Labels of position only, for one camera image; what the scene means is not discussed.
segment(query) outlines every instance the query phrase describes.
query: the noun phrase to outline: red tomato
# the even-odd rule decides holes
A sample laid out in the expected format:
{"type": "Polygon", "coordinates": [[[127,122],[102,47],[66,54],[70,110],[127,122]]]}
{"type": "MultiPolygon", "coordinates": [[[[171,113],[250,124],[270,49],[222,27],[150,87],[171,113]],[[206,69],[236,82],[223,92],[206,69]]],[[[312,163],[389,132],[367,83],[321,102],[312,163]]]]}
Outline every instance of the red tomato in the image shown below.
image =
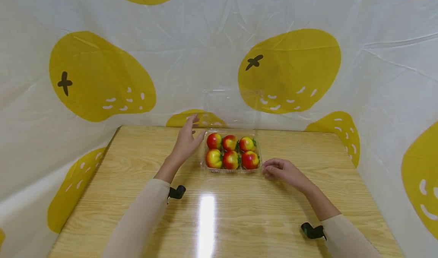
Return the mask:
{"type": "Polygon", "coordinates": [[[237,148],[237,137],[234,135],[227,135],[222,139],[222,148],[225,151],[235,151],[237,148]]]}
{"type": "Polygon", "coordinates": [[[222,137],[220,134],[210,134],[207,137],[207,146],[209,149],[220,149],[222,137]]]}
{"type": "Polygon", "coordinates": [[[259,167],[259,156],[252,151],[244,152],[242,154],[242,166],[245,169],[257,169],[259,167]]]}
{"type": "Polygon", "coordinates": [[[222,154],[218,149],[211,149],[205,154],[207,167],[220,169],[222,167],[222,154]]]}
{"type": "Polygon", "coordinates": [[[242,137],[239,140],[239,148],[242,152],[247,152],[247,151],[256,151],[256,141],[250,137],[242,137]]]}
{"type": "Polygon", "coordinates": [[[237,169],[239,166],[239,155],[236,151],[228,151],[224,154],[222,165],[225,169],[237,169]]]}

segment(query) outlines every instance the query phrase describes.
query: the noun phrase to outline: hand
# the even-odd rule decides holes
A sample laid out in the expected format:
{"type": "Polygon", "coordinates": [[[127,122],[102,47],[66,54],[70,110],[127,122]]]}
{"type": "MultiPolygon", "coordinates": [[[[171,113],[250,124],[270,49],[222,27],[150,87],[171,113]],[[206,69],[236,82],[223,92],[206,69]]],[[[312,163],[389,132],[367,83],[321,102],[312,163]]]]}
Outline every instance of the hand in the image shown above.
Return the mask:
{"type": "Polygon", "coordinates": [[[196,139],[193,138],[193,129],[198,126],[198,124],[194,123],[198,121],[198,114],[192,115],[187,119],[184,126],[178,133],[178,138],[176,139],[175,146],[173,147],[173,151],[170,156],[181,164],[193,154],[202,140],[204,140],[205,130],[202,130],[196,139]]]}
{"type": "Polygon", "coordinates": [[[262,172],[266,178],[279,178],[302,193],[316,187],[292,162],[281,158],[265,161],[262,172]]]}

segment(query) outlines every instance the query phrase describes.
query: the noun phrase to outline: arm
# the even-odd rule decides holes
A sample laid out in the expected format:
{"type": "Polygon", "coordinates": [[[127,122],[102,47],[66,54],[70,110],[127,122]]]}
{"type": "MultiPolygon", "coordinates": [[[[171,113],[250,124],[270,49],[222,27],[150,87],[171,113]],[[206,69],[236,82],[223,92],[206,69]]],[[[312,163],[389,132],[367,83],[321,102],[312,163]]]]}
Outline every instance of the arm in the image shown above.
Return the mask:
{"type": "Polygon", "coordinates": [[[302,192],[324,227],[333,258],[380,258],[377,249],[345,218],[323,192],[290,161],[272,158],[263,164],[267,178],[279,178],[302,192]]]}
{"type": "Polygon", "coordinates": [[[193,138],[194,115],[181,128],[172,153],[164,160],[155,177],[147,182],[138,197],[118,222],[105,247],[104,258],[142,257],[144,244],[150,238],[155,224],[164,215],[170,183],[181,165],[198,148],[205,132],[193,138]]]}

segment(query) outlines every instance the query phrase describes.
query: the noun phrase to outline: plastic container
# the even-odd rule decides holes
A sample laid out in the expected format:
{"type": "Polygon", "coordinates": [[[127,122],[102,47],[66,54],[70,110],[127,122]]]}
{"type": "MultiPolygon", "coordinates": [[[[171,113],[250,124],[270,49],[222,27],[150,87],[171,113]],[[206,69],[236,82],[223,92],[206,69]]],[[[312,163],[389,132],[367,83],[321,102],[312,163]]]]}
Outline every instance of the plastic container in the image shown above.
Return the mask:
{"type": "MultiPolygon", "coordinates": [[[[262,93],[259,91],[224,91],[224,90],[214,90],[205,91],[204,94],[204,110],[206,112],[213,113],[220,119],[222,119],[226,126],[217,122],[214,116],[207,115],[205,117],[205,139],[202,147],[202,160],[201,167],[203,169],[208,169],[215,173],[253,173],[260,170],[262,165],[262,148],[259,140],[259,135],[257,133],[257,128],[260,123],[260,112],[250,108],[242,97],[245,96],[245,100],[253,101],[253,105],[259,109],[260,99],[262,99],[262,93]],[[207,137],[212,133],[218,133],[224,138],[227,135],[235,135],[237,139],[242,137],[250,137],[256,140],[256,154],[259,155],[259,166],[256,169],[245,169],[240,163],[237,169],[214,169],[209,168],[205,162],[205,154],[208,152],[207,137]]],[[[243,152],[237,150],[239,156],[241,157],[243,152]]]]}

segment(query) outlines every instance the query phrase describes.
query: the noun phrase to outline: forearm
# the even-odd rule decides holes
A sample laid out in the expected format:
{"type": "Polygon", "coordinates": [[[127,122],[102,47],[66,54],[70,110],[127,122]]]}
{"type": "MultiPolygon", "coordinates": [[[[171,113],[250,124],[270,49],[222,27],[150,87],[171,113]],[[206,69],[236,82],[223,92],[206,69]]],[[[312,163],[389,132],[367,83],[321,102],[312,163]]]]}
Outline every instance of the forearm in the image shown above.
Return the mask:
{"type": "Polygon", "coordinates": [[[162,164],[161,168],[155,175],[155,179],[163,180],[167,183],[172,183],[173,178],[178,172],[184,160],[181,160],[178,156],[170,154],[162,164]]]}
{"type": "Polygon", "coordinates": [[[313,183],[303,191],[324,227],[326,245],[333,258],[380,258],[374,246],[344,217],[313,183]]]}
{"type": "Polygon", "coordinates": [[[141,257],[155,224],[167,207],[170,183],[181,163],[170,155],[141,190],[114,229],[103,253],[104,258],[141,257]]]}
{"type": "Polygon", "coordinates": [[[313,183],[303,190],[313,211],[320,221],[340,215],[341,212],[332,204],[326,195],[313,183]]]}

